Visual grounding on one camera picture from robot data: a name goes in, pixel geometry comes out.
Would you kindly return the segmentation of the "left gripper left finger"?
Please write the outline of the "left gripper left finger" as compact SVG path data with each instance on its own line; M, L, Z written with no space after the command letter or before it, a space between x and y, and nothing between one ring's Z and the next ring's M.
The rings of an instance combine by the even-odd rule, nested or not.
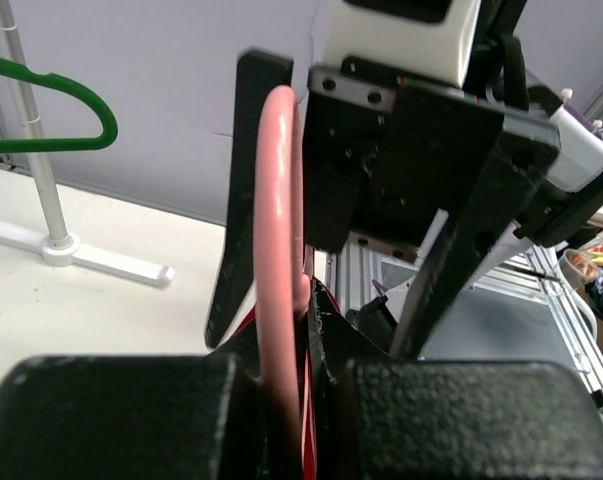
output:
M0 382L0 479L257 479L248 326L204 356L35 356Z

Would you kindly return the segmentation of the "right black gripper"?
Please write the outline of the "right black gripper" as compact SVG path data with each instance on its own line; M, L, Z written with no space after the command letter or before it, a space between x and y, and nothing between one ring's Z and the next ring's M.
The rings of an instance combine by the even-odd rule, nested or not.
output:
M204 330L210 349L221 343L254 279L259 120L270 91L289 86L292 72L292 59L258 48L237 59L225 239ZM340 68L313 66L308 86L308 244L335 253L362 235L387 251L412 249L437 211L454 213L408 289L391 343L392 357L414 360L538 191L559 154L558 140L500 134L502 107L354 56Z

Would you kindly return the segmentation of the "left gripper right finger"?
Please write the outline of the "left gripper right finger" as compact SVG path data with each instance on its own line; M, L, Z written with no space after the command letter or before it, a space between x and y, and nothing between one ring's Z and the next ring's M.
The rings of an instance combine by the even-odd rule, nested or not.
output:
M309 310L321 479L603 479L603 424L549 362L390 358L316 283Z

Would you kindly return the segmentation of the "red skirt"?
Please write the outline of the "red skirt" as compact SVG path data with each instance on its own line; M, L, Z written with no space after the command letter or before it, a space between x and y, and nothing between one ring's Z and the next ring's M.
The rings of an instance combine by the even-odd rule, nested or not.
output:
M256 330L256 306L253 306L239 323L234 333L220 347L229 348L231 352L239 355L247 368L249 375L258 383L261 382L261 368L258 353L257 330ZM313 378L310 360L310 347L306 345L302 351L302 363L299 373L301 381L299 393L301 394L301 457L303 462L303 478L317 478L317 444L315 426L315 407L313 405L313 387L309 382Z

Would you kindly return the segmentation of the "pink clothes hanger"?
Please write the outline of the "pink clothes hanger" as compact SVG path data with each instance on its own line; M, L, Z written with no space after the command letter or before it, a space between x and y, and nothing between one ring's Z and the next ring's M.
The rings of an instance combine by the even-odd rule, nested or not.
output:
M293 90L277 86L259 121L253 232L257 338L274 479L303 476L295 345L295 323L305 315L310 293L303 256L298 108Z

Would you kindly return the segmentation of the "green clothes hanger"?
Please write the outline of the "green clothes hanger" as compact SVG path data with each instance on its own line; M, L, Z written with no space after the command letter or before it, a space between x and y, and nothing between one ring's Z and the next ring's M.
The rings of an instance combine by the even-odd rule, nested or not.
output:
M0 57L0 77L47 90L63 100L39 110L45 133L40 138L0 138L0 154L99 151L119 135L117 118L93 90L57 73L39 73Z

